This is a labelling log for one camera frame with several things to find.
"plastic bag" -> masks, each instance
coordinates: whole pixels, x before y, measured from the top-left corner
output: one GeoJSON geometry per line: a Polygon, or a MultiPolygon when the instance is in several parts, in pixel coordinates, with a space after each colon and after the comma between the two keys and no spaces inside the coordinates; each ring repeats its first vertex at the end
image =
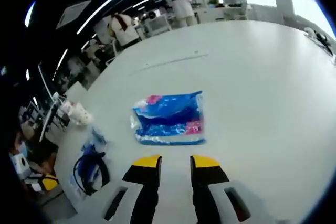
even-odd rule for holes
{"type": "Polygon", "coordinates": [[[131,128],[141,144],[203,143],[202,91],[152,95],[139,101],[133,108],[131,128]]]}

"chair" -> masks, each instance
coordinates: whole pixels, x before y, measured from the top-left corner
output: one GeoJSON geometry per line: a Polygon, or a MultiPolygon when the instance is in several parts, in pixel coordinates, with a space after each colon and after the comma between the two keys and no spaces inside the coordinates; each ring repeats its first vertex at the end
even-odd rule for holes
{"type": "Polygon", "coordinates": [[[151,36],[155,36],[172,30],[171,26],[168,23],[167,16],[164,14],[155,19],[147,19],[145,21],[145,24],[151,36]]]}

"white shirt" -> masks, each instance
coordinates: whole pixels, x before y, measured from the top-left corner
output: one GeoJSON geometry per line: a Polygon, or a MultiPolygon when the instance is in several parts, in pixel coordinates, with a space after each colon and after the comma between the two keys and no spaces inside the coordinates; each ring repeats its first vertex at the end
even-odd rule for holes
{"type": "Polygon", "coordinates": [[[191,0],[167,0],[168,4],[173,8],[176,18],[186,18],[194,16],[193,8],[190,4],[191,0]]]}
{"type": "Polygon", "coordinates": [[[119,23],[119,21],[114,17],[112,18],[112,22],[110,23],[112,30],[115,33],[117,40],[119,41],[120,45],[124,46],[136,39],[139,38],[139,34],[135,30],[132,25],[132,19],[128,15],[119,14],[120,17],[125,21],[127,25],[126,31],[124,31],[119,23]]]}

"black cable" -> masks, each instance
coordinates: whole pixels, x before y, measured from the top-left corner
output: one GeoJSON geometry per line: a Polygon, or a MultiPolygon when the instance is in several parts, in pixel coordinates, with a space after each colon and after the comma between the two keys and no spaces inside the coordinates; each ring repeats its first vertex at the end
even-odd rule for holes
{"type": "Polygon", "coordinates": [[[104,161],[102,159],[104,156],[105,156],[105,152],[98,153],[98,154],[86,154],[86,155],[81,156],[76,161],[75,165],[73,166],[75,181],[76,181],[78,187],[86,195],[92,195],[97,191],[92,187],[92,182],[87,180],[87,173],[88,173],[89,167],[91,165],[98,165],[99,166],[101,177],[102,177],[102,187],[104,185],[106,185],[108,182],[110,182],[109,171],[107,169],[106,164],[104,163],[104,161]],[[76,178],[76,167],[77,167],[78,163],[82,160],[83,160],[83,162],[82,162],[82,166],[81,166],[80,178],[81,178],[83,188],[80,186],[80,184],[78,183],[77,178],[76,178]]]}

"clear plastic bag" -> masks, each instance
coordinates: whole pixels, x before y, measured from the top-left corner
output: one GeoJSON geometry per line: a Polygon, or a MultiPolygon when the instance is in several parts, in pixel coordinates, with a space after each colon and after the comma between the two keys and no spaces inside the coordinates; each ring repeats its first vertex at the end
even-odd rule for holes
{"type": "Polygon", "coordinates": [[[136,103],[131,128],[141,144],[192,145],[205,141],[202,92],[152,95],[136,103]]]}

